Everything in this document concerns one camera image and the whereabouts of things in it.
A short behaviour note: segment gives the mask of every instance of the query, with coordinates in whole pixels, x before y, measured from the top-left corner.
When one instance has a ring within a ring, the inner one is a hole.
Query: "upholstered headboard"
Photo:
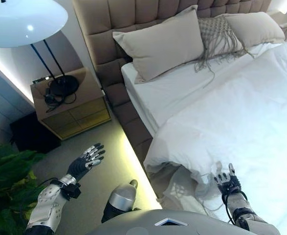
[[[162,22],[197,4],[198,17],[266,11],[271,0],[73,0],[96,74],[137,156],[143,161],[152,137],[132,106],[121,67],[132,59],[113,31],[134,31]]]

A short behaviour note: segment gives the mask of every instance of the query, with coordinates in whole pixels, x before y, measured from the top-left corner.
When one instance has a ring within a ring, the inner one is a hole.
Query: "wall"
[[[71,71],[84,66],[94,74],[93,65],[71,0],[56,0],[56,2],[67,10],[68,21],[62,31],[48,38],[47,42],[64,71]],[[60,74],[44,44],[39,42],[35,46],[52,72]],[[0,48],[0,71],[30,102],[33,102],[33,100],[29,85],[33,80],[48,75],[30,46]]]
[[[12,137],[9,124],[32,113],[33,107],[0,77],[0,144]]]
[[[284,14],[287,12],[287,0],[271,0],[268,11],[279,10]]]

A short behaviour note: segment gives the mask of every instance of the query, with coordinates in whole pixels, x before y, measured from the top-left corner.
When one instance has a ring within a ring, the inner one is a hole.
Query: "black lamp base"
[[[56,96],[69,96],[74,94],[79,87],[79,82],[77,78],[70,75],[65,75],[56,78],[50,84],[51,94]]]

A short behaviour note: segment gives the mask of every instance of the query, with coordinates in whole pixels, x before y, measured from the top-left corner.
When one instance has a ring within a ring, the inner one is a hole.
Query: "nightstand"
[[[268,12],[271,18],[280,26],[287,39],[287,15],[281,12]]]
[[[104,94],[92,74],[85,68],[67,73],[79,81],[76,100],[61,104],[51,112],[44,101],[44,94],[51,79],[30,86],[38,121],[61,140],[77,135],[110,120]],[[66,102],[75,98],[68,96]]]

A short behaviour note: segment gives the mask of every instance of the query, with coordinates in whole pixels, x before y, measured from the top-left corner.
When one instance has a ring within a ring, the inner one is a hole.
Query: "white lamp shade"
[[[53,0],[0,0],[0,47],[46,39],[63,28],[66,10]]]

